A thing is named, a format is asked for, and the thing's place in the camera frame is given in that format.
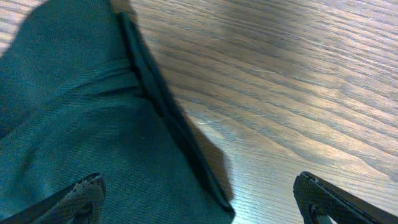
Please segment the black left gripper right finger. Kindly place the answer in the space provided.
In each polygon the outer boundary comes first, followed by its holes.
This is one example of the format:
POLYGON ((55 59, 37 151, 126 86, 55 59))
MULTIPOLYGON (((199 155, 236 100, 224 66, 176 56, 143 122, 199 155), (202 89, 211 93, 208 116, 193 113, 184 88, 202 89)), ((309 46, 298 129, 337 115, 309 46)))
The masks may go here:
POLYGON ((294 197, 305 224, 395 224, 397 216, 309 173, 294 182, 294 197))

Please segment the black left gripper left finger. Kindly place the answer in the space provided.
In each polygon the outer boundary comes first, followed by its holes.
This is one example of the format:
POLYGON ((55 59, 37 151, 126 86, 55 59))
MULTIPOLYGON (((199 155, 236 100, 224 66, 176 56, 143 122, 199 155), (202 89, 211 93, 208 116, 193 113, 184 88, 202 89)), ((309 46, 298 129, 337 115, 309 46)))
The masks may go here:
POLYGON ((103 176, 93 173, 1 224, 98 224, 105 196, 103 176))

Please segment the black polo shirt with logo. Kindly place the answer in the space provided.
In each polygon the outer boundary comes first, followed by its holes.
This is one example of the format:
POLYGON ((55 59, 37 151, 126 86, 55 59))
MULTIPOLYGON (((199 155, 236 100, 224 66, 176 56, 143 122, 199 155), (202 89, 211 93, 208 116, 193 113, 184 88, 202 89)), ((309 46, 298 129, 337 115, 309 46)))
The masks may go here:
POLYGON ((1 221, 99 173, 99 223, 231 223, 139 29, 109 1, 47 1, 1 57, 1 221))

